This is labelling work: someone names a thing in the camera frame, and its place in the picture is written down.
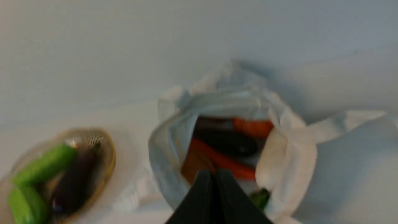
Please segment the plastic bag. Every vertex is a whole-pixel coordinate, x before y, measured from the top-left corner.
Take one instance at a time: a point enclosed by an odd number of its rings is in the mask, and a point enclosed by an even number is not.
[[[318,160],[294,217],[305,224],[397,223],[398,119],[349,110],[309,129]]]
[[[172,89],[159,99],[158,110],[161,124],[149,139],[149,158],[159,188],[173,209],[189,190],[180,169],[199,115],[271,120],[288,143],[282,176],[264,212],[276,224],[297,223],[290,215],[310,183],[317,150],[306,124],[267,89],[263,77],[229,63],[190,91]]]

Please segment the cucumber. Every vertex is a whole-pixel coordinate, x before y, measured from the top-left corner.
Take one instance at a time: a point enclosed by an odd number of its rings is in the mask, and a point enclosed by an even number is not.
[[[15,224],[43,224],[49,210],[40,195],[31,187],[16,187],[8,196],[8,206]]]
[[[31,186],[45,182],[68,168],[77,157],[74,148],[60,144],[23,168],[12,179],[17,186]]]
[[[261,211],[264,211],[269,200],[269,192],[263,189],[260,192],[249,195],[249,198]]]

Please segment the purple eggplant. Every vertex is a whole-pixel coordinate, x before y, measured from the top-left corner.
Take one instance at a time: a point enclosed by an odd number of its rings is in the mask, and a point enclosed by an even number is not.
[[[233,157],[250,157],[258,152],[257,141],[235,131],[201,129],[193,137],[207,143],[214,150]]]
[[[72,214],[89,197],[87,191],[100,158],[100,148],[97,144],[80,155],[61,178],[51,197],[54,214]]]

